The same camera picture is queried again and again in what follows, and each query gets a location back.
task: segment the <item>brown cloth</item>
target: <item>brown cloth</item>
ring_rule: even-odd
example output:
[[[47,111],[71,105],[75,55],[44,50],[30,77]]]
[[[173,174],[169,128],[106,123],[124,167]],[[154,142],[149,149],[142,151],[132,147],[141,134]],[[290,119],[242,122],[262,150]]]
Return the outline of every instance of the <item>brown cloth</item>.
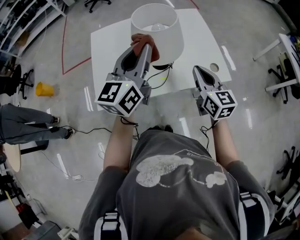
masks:
[[[157,61],[159,59],[158,48],[155,46],[154,40],[150,35],[137,33],[132,35],[131,39],[133,41],[131,43],[131,46],[137,43],[137,45],[133,48],[136,56],[140,54],[145,44],[148,43],[152,48],[151,62]]]

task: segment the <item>table top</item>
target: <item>table top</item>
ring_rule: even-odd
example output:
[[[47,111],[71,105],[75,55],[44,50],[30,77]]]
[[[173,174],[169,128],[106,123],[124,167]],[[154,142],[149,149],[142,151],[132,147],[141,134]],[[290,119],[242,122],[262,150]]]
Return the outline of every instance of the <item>table top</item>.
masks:
[[[174,62],[173,69],[166,83],[151,91],[151,97],[195,88],[193,77],[194,65],[210,69],[211,63],[219,67],[216,72],[221,82],[231,81],[231,76],[221,53],[206,22],[196,9],[176,10],[184,39],[182,55]],[[99,96],[109,72],[113,71],[116,60],[130,47],[130,19],[114,23],[91,33],[91,55],[94,89],[96,98]],[[146,79],[159,71],[150,67]],[[152,87],[163,83],[167,71],[149,80]]]
[[[15,172],[19,172],[21,169],[20,145],[10,145],[5,143],[3,146],[10,166]]]
[[[287,54],[289,55],[289,59],[292,63],[292,67],[294,69],[294,72],[295,72],[295,75],[296,75],[296,78],[297,78],[297,81],[300,83],[300,67],[296,61],[296,59],[294,58],[294,56],[296,58],[298,58],[299,60],[299,57],[297,56],[297,53],[294,51],[295,49],[295,46],[294,44],[291,42],[290,40],[290,37],[285,35],[285,34],[279,34],[279,38],[280,38],[280,41],[281,43],[285,46],[286,48],[286,52]]]

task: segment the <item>gray pants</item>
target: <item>gray pants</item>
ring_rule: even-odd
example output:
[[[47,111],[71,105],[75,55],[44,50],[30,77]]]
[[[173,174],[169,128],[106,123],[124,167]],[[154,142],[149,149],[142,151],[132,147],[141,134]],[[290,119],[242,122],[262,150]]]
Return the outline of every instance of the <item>gray pants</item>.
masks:
[[[49,130],[45,131],[43,128],[26,125],[29,122],[53,122],[52,115],[31,108],[4,105],[1,109],[0,120],[4,141],[9,144],[64,138],[68,134],[68,130],[62,127],[52,133]]]

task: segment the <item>person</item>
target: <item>person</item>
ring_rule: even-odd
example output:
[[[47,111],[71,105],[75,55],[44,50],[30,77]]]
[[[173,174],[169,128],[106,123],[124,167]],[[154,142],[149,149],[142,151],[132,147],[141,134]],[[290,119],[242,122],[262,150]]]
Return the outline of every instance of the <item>person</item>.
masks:
[[[134,122],[133,116],[127,121]],[[122,239],[245,239],[241,189],[262,197],[269,209],[266,222],[272,222],[274,206],[240,161],[226,120],[212,129],[217,161],[170,126],[141,134],[131,156],[133,127],[116,117],[103,171],[80,222],[80,240],[105,239],[103,217],[115,209],[126,229],[120,227]]]
[[[12,104],[0,106],[0,144],[11,145],[28,143],[32,141],[50,139],[69,139],[74,133],[73,129],[60,127],[53,130],[44,130],[26,123],[35,122],[58,124],[59,117],[54,117],[39,110],[17,107]]]

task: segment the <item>white lamp shade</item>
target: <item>white lamp shade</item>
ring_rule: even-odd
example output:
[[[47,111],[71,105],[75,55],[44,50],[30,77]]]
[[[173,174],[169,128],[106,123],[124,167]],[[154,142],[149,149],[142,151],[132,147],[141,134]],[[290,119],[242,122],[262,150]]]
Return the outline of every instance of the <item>white lamp shade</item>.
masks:
[[[175,10],[165,4],[152,3],[139,7],[131,15],[131,35],[149,34],[159,51],[153,65],[166,65],[180,57],[184,48],[179,18]]]

